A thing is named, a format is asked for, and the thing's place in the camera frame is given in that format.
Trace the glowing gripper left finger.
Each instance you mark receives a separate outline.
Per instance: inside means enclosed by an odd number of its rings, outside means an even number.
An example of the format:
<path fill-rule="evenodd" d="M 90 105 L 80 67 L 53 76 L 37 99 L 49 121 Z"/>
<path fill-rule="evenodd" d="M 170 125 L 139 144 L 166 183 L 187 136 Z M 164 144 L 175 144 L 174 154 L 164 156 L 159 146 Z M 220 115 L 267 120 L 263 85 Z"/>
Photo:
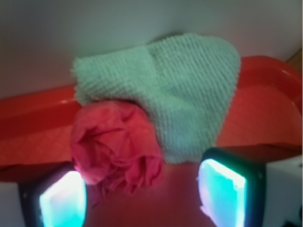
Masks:
<path fill-rule="evenodd" d="M 81 227 L 87 213 L 87 187 L 72 163 L 23 166 L 18 184 L 27 227 Z"/>

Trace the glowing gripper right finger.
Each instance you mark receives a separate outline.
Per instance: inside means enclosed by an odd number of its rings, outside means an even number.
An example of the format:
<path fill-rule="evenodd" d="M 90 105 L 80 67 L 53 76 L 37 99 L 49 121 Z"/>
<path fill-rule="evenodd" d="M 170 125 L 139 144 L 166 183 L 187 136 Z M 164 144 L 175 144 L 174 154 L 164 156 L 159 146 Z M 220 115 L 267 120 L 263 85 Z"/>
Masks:
<path fill-rule="evenodd" d="M 202 156 L 197 185 L 201 211 L 217 227 L 260 227 L 265 164 L 259 147 L 212 147 Z"/>

